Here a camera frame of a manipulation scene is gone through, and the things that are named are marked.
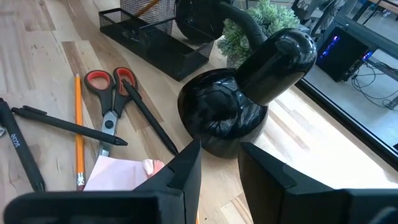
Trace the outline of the wooden top workbench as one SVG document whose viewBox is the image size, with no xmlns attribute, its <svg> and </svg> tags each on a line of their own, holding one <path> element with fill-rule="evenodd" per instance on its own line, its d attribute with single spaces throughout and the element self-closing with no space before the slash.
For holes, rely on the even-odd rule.
<svg viewBox="0 0 398 224">
<path fill-rule="evenodd" d="M 368 0 L 384 9 L 390 10 L 398 14 L 398 1 L 395 0 Z"/>
</svg>

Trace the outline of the black computer desk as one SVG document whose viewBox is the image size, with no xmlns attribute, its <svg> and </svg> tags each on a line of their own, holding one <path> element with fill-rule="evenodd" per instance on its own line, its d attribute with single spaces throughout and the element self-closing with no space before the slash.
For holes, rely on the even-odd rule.
<svg viewBox="0 0 398 224">
<path fill-rule="evenodd" d="M 370 47 L 372 47 L 374 52 L 377 50 L 382 50 L 393 56 L 394 58 L 398 59 L 398 44 L 377 34 L 371 29 L 368 29 L 364 25 L 358 24 L 357 22 L 348 19 L 345 16 L 337 15 L 335 16 L 333 22 L 328 28 L 329 35 L 335 27 L 344 29 L 345 31 L 347 31 L 347 33 L 369 45 Z M 372 55 L 363 64 L 373 65 L 376 69 L 384 72 L 384 74 L 398 81 L 398 68 L 387 67 L 380 60 L 373 60 L 371 58 Z"/>
</svg>

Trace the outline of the red black scissors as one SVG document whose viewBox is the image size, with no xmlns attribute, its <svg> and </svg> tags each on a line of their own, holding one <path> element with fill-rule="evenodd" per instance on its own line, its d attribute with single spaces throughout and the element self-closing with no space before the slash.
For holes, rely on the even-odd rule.
<svg viewBox="0 0 398 224">
<path fill-rule="evenodd" d="M 132 100 L 123 80 L 137 87 L 135 74 L 126 67 L 115 68 L 112 75 L 104 70 L 92 70 L 84 77 L 86 88 L 99 98 L 103 116 L 101 131 L 106 134 L 115 135 L 117 121 Z"/>
</svg>

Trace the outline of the black pen white print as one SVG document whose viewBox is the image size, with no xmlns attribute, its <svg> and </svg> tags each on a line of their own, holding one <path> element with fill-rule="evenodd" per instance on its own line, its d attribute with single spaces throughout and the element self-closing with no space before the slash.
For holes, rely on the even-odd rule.
<svg viewBox="0 0 398 224">
<path fill-rule="evenodd" d="M 45 181 L 6 101 L 0 98 L 0 125 L 6 129 L 35 192 L 45 192 Z"/>
</svg>

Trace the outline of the green potted plant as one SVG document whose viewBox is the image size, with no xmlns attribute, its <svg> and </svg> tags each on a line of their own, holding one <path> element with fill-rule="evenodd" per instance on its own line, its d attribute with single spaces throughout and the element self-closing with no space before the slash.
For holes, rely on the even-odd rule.
<svg viewBox="0 0 398 224">
<path fill-rule="evenodd" d="M 270 0 L 259 0 L 245 12 L 256 21 L 266 37 L 281 29 L 297 28 L 300 23 L 293 10 L 272 4 Z M 237 68 L 252 54 L 248 38 L 231 19 L 224 21 L 223 35 L 223 39 L 218 41 L 218 48 L 227 57 L 228 67 Z"/>
</svg>

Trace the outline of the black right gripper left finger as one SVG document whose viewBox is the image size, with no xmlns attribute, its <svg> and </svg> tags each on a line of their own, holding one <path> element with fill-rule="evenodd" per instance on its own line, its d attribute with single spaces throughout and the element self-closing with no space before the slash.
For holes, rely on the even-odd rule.
<svg viewBox="0 0 398 224">
<path fill-rule="evenodd" d="M 41 192 L 12 200 L 4 224 L 195 224 L 201 142 L 132 191 Z"/>
</svg>

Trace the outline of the black computer tower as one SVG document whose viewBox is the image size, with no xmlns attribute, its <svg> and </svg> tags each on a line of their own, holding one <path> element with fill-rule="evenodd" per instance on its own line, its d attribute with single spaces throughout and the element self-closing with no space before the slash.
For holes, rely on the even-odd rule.
<svg viewBox="0 0 398 224">
<path fill-rule="evenodd" d="M 373 54 L 369 45 L 335 27 L 318 50 L 316 65 L 335 82 L 346 82 Z"/>
</svg>

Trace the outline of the black mesh desk organizer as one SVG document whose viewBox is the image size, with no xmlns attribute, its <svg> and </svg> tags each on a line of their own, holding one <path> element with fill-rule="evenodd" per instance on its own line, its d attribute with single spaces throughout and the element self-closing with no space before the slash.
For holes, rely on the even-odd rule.
<svg viewBox="0 0 398 224">
<path fill-rule="evenodd" d="M 160 0 L 145 14 L 135 14 L 152 0 L 120 0 L 120 7 L 100 11 L 100 31 L 176 81 L 209 61 L 214 38 L 177 18 L 179 0 Z"/>
</svg>

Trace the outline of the black gooseneck desk lamp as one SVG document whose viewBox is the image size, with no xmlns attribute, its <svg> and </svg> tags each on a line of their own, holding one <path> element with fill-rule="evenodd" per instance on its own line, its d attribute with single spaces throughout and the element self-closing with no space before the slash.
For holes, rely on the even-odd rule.
<svg viewBox="0 0 398 224">
<path fill-rule="evenodd" d="M 183 86 L 177 100 L 189 135 L 201 140 L 210 154 L 235 159 L 241 142 L 260 136 L 269 103 L 314 66 L 316 43 L 295 28 L 283 28 L 268 37 L 248 13 L 224 0 L 197 1 L 178 17 L 194 19 L 204 32 L 231 19 L 248 38 L 252 53 L 238 68 L 201 73 Z"/>
</svg>

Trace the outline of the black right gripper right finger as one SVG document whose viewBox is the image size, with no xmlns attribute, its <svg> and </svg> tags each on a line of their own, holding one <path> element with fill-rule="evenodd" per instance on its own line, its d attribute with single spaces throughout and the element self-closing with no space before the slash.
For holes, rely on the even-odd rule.
<svg viewBox="0 0 398 224">
<path fill-rule="evenodd" d="M 238 164 L 254 224 L 398 224 L 398 189 L 333 189 L 250 142 Z"/>
</svg>

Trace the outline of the pink sticky note pad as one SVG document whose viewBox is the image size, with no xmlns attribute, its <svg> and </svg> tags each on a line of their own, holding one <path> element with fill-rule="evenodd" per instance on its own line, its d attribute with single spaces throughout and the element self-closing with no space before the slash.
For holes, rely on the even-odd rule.
<svg viewBox="0 0 398 224">
<path fill-rule="evenodd" d="M 129 191 L 156 175 L 165 164 L 159 160 L 131 161 L 99 156 L 84 191 Z"/>
</svg>

